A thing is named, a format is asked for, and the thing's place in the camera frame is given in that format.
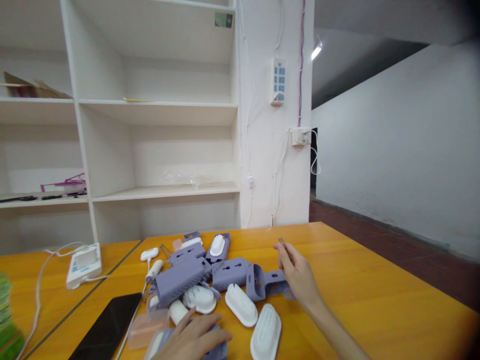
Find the hand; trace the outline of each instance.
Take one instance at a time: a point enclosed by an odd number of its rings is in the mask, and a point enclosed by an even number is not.
[[[197,316],[189,323],[195,311],[194,307],[185,314],[152,360],[200,360],[218,344],[232,340],[232,334],[224,329],[209,331],[222,314]]]
[[[273,247],[278,250],[278,267],[305,311],[310,313],[316,306],[324,305],[309,261],[292,244],[276,243]]]

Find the cardboard box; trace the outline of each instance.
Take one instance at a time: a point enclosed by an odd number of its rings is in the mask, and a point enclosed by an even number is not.
[[[8,90],[11,98],[43,98],[43,99],[71,99],[66,93],[51,88],[41,80],[35,80],[37,85],[31,84],[6,71],[3,72],[5,83],[1,83]]]

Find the ceiling light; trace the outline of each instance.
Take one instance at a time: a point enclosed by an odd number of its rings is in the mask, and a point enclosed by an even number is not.
[[[318,54],[322,51],[322,41],[320,40],[320,36],[317,35],[318,42],[316,43],[315,49],[313,49],[313,52],[311,53],[311,59],[315,59]]]

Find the wooden table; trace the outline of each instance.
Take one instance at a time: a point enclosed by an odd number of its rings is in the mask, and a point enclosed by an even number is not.
[[[206,250],[214,234],[202,234]],[[228,258],[244,257],[266,272],[276,270],[277,252],[272,245],[278,237],[310,260],[325,301],[373,359],[462,358],[480,320],[476,312],[321,222],[233,230]],[[110,299],[142,290],[147,265],[140,262],[141,252],[160,244],[172,249],[177,238],[150,237],[140,244],[32,359],[68,359]],[[165,260],[161,253],[159,258]],[[282,321],[277,359],[336,358],[296,301],[278,294],[267,302]],[[257,303],[259,312],[263,304]],[[142,304],[139,313],[145,311]],[[220,325],[233,334],[228,359],[251,359],[253,329],[240,324],[224,299],[214,312],[222,313]],[[127,343],[121,359],[143,359],[146,350],[130,351]]]
[[[107,275],[139,241],[101,245],[102,276]],[[62,254],[73,249],[64,249]],[[32,331],[36,311],[35,289],[40,269],[49,257],[46,252],[34,252],[0,256],[0,271],[6,273],[11,282],[10,304],[14,323],[25,338]],[[26,356],[42,341],[54,327],[69,314],[78,303],[88,297],[99,285],[98,282],[84,283],[79,288],[67,290],[66,280],[71,256],[52,256],[48,261],[40,284],[41,311],[33,337],[28,344]]]

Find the power strip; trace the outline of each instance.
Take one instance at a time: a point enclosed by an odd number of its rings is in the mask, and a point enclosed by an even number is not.
[[[100,245],[94,243],[71,256],[70,268],[66,277],[66,288],[76,289],[87,279],[92,279],[102,273],[102,257]]]

